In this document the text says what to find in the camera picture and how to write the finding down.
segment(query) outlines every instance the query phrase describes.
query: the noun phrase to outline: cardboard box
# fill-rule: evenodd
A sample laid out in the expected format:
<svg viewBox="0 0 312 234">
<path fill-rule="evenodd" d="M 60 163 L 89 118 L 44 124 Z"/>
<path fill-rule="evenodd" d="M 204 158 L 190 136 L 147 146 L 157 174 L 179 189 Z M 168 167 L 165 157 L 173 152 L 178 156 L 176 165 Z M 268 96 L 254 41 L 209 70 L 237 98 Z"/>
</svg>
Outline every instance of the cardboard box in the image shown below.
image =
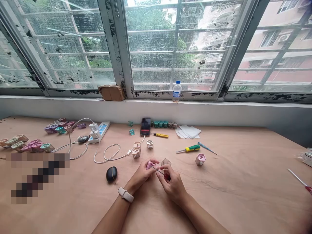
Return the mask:
<svg viewBox="0 0 312 234">
<path fill-rule="evenodd" d="M 120 85 L 101 85 L 98 87 L 98 90 L 106 101 L 122 101 L 125 99 Z"/>
</svg>

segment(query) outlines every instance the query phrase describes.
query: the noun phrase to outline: plastic bottle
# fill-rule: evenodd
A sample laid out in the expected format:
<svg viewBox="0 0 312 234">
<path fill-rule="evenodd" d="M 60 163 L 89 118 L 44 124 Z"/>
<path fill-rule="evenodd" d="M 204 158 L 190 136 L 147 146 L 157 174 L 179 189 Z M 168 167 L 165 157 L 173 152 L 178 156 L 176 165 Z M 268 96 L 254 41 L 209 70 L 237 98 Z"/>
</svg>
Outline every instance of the plastic bottle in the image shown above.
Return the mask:
<svg viewBox="0 0 312 234">
<path fill-rule="evenodd" d="M 180 94 L 182 90 L 182 86 L 180 85 L 181 81 L 176 81 L 176 85 L 173 87 L 173 92 L 172 92 L 172 101 L 173 102 L 178 102 L 180 101 Z"/>
</svg>

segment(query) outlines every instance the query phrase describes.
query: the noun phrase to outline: window latch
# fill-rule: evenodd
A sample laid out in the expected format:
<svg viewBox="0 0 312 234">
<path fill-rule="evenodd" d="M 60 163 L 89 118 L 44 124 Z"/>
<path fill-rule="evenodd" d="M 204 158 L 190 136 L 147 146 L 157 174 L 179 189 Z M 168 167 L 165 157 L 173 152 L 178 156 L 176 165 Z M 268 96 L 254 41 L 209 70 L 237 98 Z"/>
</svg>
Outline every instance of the window latch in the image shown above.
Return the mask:
<svg viewBox="0 0 312 234">
<path fill-rule="evenodd" d="M 114 8 L 115 8 L 115 16 L 116 16 L 116 18 L 119 18 L 117 0 L 114 0 Z"/>
</svg>

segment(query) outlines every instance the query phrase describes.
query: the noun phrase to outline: smartphone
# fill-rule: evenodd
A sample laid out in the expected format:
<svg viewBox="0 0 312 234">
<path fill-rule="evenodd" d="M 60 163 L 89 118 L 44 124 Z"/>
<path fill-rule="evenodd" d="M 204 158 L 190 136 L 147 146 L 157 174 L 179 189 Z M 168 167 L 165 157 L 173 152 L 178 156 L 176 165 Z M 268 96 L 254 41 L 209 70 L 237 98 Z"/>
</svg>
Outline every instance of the smartphone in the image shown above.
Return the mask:
<svg viewBox="0 0 312 234">
<path fill-rule="evenodd" d="M 150 123 L 151 123 L 151 118 L 142 118 L 141 131 L 140 131 L 141 136 L 150 135 Z"/>
</svg>

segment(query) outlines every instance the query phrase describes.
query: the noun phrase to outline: white watch strap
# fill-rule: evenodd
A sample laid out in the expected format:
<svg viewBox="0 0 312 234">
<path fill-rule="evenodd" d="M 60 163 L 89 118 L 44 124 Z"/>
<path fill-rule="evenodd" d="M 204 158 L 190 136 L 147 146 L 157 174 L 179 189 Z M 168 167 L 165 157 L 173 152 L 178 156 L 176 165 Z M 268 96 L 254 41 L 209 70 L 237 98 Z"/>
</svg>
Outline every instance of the white watch strap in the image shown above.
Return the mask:
<svg viewBox="0 0 312 234">
<path fill-rule="evenodd" d="M 124 190 L 123 187 L 120 187 L 118 189 L 118 193 L 121 195 L 123 199 L 126 199 L 128 202 L 133 202 L 134 196 L 132 196 L 130 193 L 128 193 L 127 190 Z"/>
</svg>

